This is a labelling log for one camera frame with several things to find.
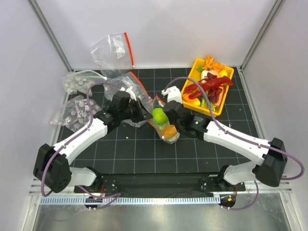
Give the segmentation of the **toy green apple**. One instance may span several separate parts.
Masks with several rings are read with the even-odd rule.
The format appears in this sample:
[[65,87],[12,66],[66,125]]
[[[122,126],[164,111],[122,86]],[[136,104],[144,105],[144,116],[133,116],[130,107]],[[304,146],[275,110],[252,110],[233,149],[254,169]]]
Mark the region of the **toy green apple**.
[[152,116],[157,124],[164,124],[168,121],[168,117],[166,116],[162,108],[155,108],[154,110],[152,110]]

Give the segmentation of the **toy small orange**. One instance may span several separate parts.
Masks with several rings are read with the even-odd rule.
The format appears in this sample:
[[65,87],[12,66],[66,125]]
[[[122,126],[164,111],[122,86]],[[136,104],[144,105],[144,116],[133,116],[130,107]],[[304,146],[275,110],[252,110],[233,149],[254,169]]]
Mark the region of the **toy small orange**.
[[177,129],[174,125],[168,125],[162,130],[162,139],[170,140],[173,137],[177,136],[177,133]]

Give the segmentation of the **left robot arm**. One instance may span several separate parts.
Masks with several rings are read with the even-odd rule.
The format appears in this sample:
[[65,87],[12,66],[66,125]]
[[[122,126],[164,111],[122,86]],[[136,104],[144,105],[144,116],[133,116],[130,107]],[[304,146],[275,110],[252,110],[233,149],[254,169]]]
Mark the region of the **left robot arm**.
[[42,195],[47,196],[45,186],[54,193],[66,187],[74,187],[76,192],[83,189],[98,192],[103,186],[103,175],[92,167],[71,167],[71,163],[94,142],[118,128],[122,121],[138,123],[152,117],[139,98],[133,99],[126,91],[116,92],[107,107],[83,128],[53,146],[44,144],[39,148],[33,175],[41,181]]

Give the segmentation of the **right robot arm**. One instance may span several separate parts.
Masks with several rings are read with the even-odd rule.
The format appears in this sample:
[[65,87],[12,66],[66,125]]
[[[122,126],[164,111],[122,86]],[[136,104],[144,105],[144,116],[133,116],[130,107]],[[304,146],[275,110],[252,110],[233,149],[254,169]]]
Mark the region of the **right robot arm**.
[[180,134],[218,144],[250,160],[244,164],[222,167],[217,178],[217,186],[221,190],[227,191],[235,184],[251,180],[258,180],[270,187],[280,185],[288,160],[282,140],[273,138],[268,141],[249,136],[204,114],[191,114],[176,101],[167,103],[163,111]]

